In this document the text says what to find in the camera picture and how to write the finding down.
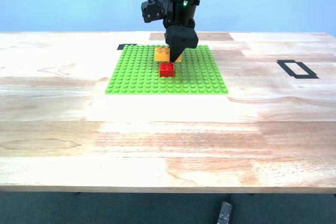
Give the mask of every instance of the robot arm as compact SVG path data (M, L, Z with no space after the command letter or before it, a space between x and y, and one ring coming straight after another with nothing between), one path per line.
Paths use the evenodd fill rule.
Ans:
M196 48L194 14L200 0L148 0L141 5L146 23L163 20L165 41L170 47L170 62L175 62L185 48Z

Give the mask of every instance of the yellow lego brick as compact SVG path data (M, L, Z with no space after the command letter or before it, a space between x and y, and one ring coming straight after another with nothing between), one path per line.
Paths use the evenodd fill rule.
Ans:
M155 61L168 61L169 62L169 54L170 54L170 48L168 47L156 47L155 48L155 55L154 60ZM176 62L182 61L182 55L178 57Z

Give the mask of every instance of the lego brick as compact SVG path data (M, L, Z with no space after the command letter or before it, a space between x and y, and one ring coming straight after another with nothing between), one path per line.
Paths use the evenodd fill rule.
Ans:
M156 47L154 60L169 62L169 55L170 55L169 47ZM182 61L182 55L180 55L175 62L181 62L181 61Z
M161 63L160 64L160 77L174 77L174 64Z
M174 63L174 77L160 77L156 46L125 46L106 94L228 94L207 46L185 49Z

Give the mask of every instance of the black tape rectangle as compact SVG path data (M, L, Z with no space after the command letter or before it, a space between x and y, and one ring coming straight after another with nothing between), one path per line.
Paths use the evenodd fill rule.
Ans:
M299 65L307 74L296 74L294 73L286 63L296 63ZM319 79L314 71L308 68L303 62L296 62L295 60L277 60L277 64L279 64L282 69L289 75L293 76L296 79Z

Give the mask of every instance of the wooden table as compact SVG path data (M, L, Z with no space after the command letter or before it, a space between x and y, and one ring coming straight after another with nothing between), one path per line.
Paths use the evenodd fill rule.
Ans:
M199 38L229 95L105 95L118 44L163 33L0 34L0 190L336 193L336 39Z

